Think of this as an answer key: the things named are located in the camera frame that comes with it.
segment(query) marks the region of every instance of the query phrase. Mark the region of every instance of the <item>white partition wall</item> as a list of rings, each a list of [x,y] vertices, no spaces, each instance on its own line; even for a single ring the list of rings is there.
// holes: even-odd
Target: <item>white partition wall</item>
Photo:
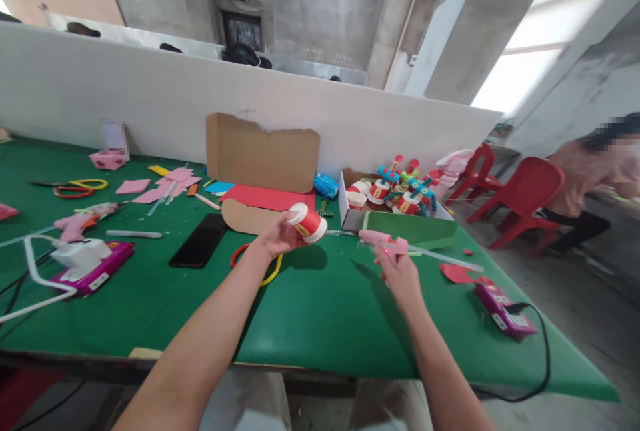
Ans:
[[[310,77],[0,23],[0,127],[98,148],[100,119],[126,121],[147,155],[205,162],[205,116],[311,128],[318,169],[373,171],[398,153],[432,166],[475,149],[501,114]]]

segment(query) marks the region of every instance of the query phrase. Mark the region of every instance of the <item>craft robot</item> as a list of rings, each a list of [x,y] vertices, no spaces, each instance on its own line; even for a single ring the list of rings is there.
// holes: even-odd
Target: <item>craft robot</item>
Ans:
[[[410,161],[409,167],[398,174],[396,169],[403,160],[402,155],[397,155],[390,168],[387,169],[385,166],[380,166],[378,174],[382,179],[378,179],[375,182],[367,199],[373,204],[387,204],[396,214],[412,216],[420,209],[422,216],[427,217],[429,211],[422,202],[426,198],[431,203],[431,215],[435,214],[437,201],[433,191],[429,189],[433,179],[428,175],[423,178],[422,182],[416,179],[420,175],[420,170],[417,169],[420,163],[417,159]],[[391,191],[392,184],[396,185],[393,191]]]

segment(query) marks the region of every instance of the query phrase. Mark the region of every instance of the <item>white cable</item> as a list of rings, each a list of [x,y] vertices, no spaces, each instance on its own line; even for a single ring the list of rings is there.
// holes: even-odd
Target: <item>white cable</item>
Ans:
[[[38,274],[37,266],[35,264],[33,247],[31,246],[31,239],[33,238],[41,238],[47,241],[51,241],[53,243],[60,242],[59,240],[52,238],[51,236],[45,236],[44,234],[31,234],[25,238],[25,254],[27,255],[27,267],[29,268],[29,275],[31,276],[31,279],[37,282],[38,284],[41,284],[42,286],[47,286],[49,288],[55,288],[57,290],[66,291],[66,292],[64,294],[61,294],[60,296],[55,296],[54,298],[39,302],[37,304],[33,304],[31,306],[27,306],[26,308],[21,309],[19,311],[14,311],[10,314],[5,314],[4,316],[0,317],[0,323],[9,321],[13,318],[17,318],[18,316],[22,316],[23,314],[29,313],[31,311],[35,311],[36,309],[44,308],[45,306],[55,303],[56,301],[67,299],[68,297],[73,296],[77,292],[77,289],[72,288],[71,286],[67,286],[66,284],[59,284],[59,283],[47,281],[40,277],[40,275]]]

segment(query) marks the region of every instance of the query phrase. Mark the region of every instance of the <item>black pants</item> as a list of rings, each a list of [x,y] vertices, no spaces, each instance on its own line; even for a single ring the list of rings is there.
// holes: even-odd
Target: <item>black pants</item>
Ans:
[[[611,227],[611,223],[605,218],[596,216],[595,214],[582,211],[579,217],[570,218],[562,214],[556,214],[548,209],[543,209],[549,221],[573,226],[573,229],[566,233],[562,238],[551,244],[551,248],[560,253],[564,253],[578,244],[589,240]]]

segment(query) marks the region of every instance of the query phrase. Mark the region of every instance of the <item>hand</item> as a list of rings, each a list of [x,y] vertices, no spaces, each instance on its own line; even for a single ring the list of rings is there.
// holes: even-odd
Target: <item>hand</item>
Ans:
[[[374,262],[382,266],[382,278],[391,290],[400,310],[408,312],[416,306],[424,306],[425,300],[422,297],[418,269],[411,258],[403,254],[396,265],[379,246],[373,248],[373,252],[375,253]]]
[[[289,211],[281,213],[269,223],[260,236],[255,238],[253,245],[264,247],[271,254],[271,259],[279,254],[293,251],[295,248],[308,246],[308,243],[302,239],[302,235],[287,222],[287,219],[293,216]]]

